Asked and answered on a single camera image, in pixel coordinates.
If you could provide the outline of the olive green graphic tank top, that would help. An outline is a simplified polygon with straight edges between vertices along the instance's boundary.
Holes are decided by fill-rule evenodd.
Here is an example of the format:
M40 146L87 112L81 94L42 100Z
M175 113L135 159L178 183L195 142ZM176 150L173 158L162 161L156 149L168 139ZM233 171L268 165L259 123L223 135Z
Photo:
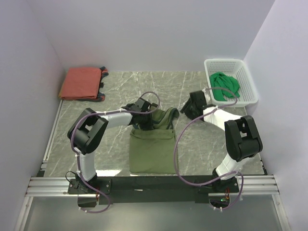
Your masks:
M132 174L174 174L177 153L174 152L176 132L173 120L177 108L158 109L152 113L154 129L142 130L134 125L129 138L129 171Z

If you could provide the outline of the bright green tank top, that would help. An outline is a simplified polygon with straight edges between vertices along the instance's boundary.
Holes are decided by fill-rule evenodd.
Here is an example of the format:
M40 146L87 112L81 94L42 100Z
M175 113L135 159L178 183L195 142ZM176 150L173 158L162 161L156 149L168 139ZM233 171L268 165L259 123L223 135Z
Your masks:
M209 77L213 96L216 101L226 102L226 98L239 98L240 85L238 80L222 72L216 72Z

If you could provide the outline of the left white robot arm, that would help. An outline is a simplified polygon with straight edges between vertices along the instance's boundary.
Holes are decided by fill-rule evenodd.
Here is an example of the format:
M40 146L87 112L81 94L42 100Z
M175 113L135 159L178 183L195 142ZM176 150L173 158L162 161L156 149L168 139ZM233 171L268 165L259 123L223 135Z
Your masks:
M94 152L98 148L107 129L136 125L143 130L154 129L152 113L159 105L140 97L135 103L118 110L96 112L85 109L68 131L68 138L77 159L77 176L81 179L79 188L84 193L96 189L97 173Z

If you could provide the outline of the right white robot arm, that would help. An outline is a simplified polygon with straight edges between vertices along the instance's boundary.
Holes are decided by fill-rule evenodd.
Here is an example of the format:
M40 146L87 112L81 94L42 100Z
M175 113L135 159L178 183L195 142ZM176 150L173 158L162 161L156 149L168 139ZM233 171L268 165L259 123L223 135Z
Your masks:
M221 164L213 170L213 179L207 183L194 183L217 192L224 191L232 183L243 165L263 149L263 144L254 119L235 115L221 107L208 104L204 91L194 91L180 111L192 121L200 119L215 125L225 132L227 154Z

